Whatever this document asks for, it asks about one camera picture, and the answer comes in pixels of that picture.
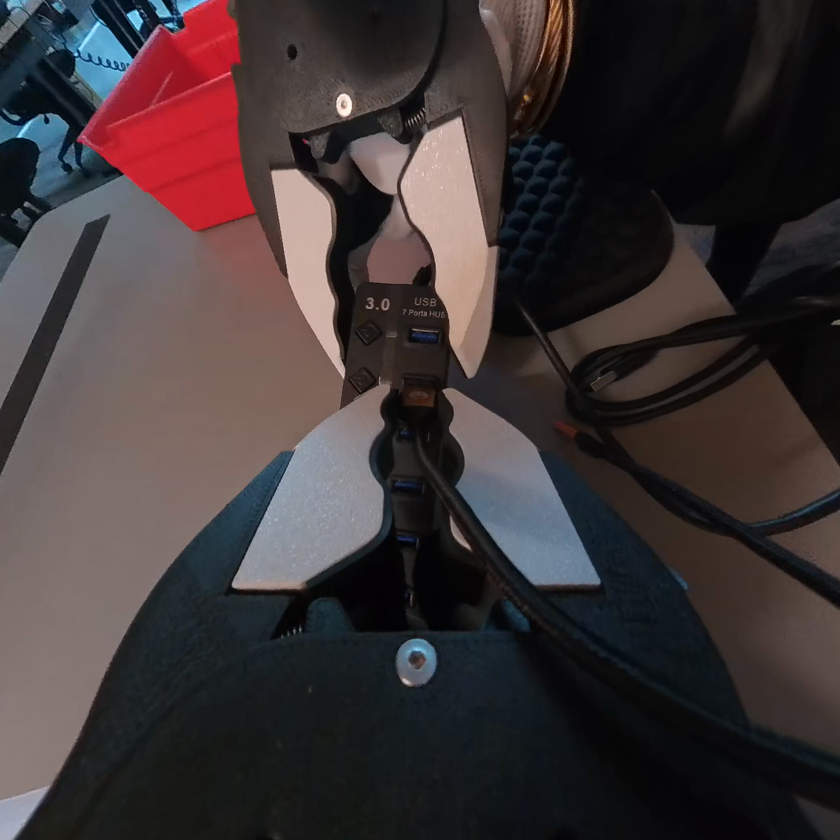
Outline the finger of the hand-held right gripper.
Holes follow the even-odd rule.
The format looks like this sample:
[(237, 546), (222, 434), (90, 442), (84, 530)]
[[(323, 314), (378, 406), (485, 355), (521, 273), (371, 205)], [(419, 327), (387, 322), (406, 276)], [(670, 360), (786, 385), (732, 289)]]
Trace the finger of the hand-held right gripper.
[(336, 235), (336, 209), (324, 186), (299, 169), (276, 169), (270, 180), (286, 267), (282, 270), (298, 308), (325, 354), (345, 374), (337, 328), (339, 299), (329, 258)]
[(432, 257), (434, 288), (448, 315), (448, 342), (471, 379), (490, 339), (498, 247), (488, 243), (462, 117), (442, 122), (420, 139), (398, 194)]

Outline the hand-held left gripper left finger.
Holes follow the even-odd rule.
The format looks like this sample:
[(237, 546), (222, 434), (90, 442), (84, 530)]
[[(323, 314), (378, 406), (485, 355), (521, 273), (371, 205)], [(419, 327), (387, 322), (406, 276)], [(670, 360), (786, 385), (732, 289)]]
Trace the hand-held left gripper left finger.
[(238, 592), (302, 592), (368, 549), (385, 523), (372, 463), (387, 392), (367, 392), (295, 447), (232, 581)]

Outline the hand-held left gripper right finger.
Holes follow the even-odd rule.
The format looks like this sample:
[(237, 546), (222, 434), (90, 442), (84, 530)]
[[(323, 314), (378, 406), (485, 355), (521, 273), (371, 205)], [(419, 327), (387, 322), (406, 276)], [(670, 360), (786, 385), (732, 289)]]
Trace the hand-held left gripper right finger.
[(499, 549), (540, 590), (598, 590), (601, 578), (536, 446), (467, 395), (451, 387), (443, 395), (463, 457), (455, 488)]

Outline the black cable orange plugs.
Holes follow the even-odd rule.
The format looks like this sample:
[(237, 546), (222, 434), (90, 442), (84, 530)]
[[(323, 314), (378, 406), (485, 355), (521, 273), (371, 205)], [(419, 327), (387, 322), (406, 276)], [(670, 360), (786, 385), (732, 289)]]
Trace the black cable orange plugs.
[(603, 645), (548, 600), (499, 548), (485, 526), (429, 454), (427, 439), (438, 418), (436, 396), (400, 393), (401, 414), (412, 429), (423, 471), (457, 522), (458, 530), (509, 600), (565, 656), (639, 712), (762, 780), (787, 787), (806, 800), (838, 810), (839, 764), (835, 754), (795, 738), (731, 722), (660, 684), (621, 654)]

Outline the black usb hub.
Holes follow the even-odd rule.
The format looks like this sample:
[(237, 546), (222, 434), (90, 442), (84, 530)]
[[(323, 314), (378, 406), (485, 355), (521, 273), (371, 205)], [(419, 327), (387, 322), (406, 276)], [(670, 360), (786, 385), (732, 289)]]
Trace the black usb hub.
[(373, 456), (392, 515), (391, 541), (405, 583), (406, 624), (434, 625), (442, 607), (428, 592), (439, 548), (437, 496), (415, 450), (415, 425), (438, 419), (450, 364), (448, 315), (434, 290), (366, 282), (355, 295), (345, 354), (341, 408), (384, 387), (384, 439)]

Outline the dark seat cushion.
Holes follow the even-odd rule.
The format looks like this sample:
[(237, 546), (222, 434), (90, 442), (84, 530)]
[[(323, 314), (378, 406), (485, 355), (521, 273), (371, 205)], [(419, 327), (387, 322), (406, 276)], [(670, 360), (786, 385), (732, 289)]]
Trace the dark seat cushion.
[(636, 183), (581, 171), (559, 142), (513, 140), (498, 233), (492, 331), (530, 334), (518, 308), (550, 333), (648, 288), (675, 243), (658, 197)]

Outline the red plastic bin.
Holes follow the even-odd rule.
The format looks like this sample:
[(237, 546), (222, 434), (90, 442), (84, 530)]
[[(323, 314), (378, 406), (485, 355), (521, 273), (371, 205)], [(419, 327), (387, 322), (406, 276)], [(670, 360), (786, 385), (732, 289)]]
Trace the red plastic bin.
[(176, 34), (157, 28), (80, 139), (193, 231), (254, 215), (238, 141), (225, 12), (200, 8)]

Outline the black office chair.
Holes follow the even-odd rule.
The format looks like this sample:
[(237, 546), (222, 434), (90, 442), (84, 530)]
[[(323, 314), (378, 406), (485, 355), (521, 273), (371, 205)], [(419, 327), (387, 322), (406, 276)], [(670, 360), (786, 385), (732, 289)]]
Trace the black office chair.
[(1, 142), (1, 236), (19, 246), (26, 232), (14, 219), (17, 211), (35, 222), (53, 206), (33, 193), (40, 151), (37, 143), (22, 138)]

